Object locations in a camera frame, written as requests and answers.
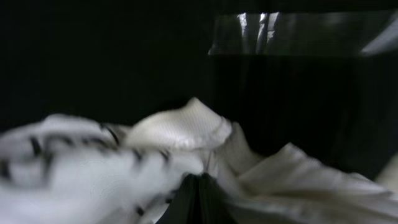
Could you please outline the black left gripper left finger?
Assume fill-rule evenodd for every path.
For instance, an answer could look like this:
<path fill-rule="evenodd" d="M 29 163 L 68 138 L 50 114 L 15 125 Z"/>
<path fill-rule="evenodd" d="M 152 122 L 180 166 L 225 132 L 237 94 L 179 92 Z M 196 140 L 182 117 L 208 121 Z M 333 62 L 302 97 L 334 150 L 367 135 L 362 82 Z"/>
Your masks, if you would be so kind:
<path fill-rule="evenodd" d="M 156 224 L 199 224 L 198 176 L 183 179 L 174 199 Z"/>

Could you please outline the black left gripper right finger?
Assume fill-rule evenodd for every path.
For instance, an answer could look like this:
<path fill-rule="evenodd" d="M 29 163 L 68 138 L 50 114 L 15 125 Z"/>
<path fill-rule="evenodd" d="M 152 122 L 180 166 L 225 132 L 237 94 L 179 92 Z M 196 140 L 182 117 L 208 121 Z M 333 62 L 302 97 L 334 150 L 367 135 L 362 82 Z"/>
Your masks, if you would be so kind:
<path fill-rule="evenodd" d="M 223 202 L 223 194 L 215 179 L 209 174 L 200 176 L 198 196 L 202 224 L 237 224 Z"/>

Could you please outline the white printed t-shirt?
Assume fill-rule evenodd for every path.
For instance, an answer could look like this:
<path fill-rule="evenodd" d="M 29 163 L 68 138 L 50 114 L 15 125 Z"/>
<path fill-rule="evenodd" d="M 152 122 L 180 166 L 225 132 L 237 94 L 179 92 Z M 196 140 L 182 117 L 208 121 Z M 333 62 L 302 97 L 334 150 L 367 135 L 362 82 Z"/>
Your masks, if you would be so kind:
<path fill-rule="evenodd" d="M 1 134 L 2 223 L 156 223 L 209 174 L 237 223 L 396 223 L 397 192 L 293 144 L 271 156 L 192 98 L 132 127 L 52 114 Z"/>

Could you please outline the black garment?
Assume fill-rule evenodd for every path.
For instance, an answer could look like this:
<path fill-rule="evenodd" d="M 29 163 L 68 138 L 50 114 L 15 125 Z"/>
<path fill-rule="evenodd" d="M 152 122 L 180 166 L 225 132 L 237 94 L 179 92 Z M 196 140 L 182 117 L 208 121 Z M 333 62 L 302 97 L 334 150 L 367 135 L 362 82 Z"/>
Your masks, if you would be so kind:
<path fill-rule="evenodd" d="M 375 179 L 397 154 L 397 50 L 211 55 L 230 14 L 397 11 L 396 1 L 1 2 L 1 129 L 52 113 L 134 124 L 198 98 L 269 155 L 291 142 Z"/>

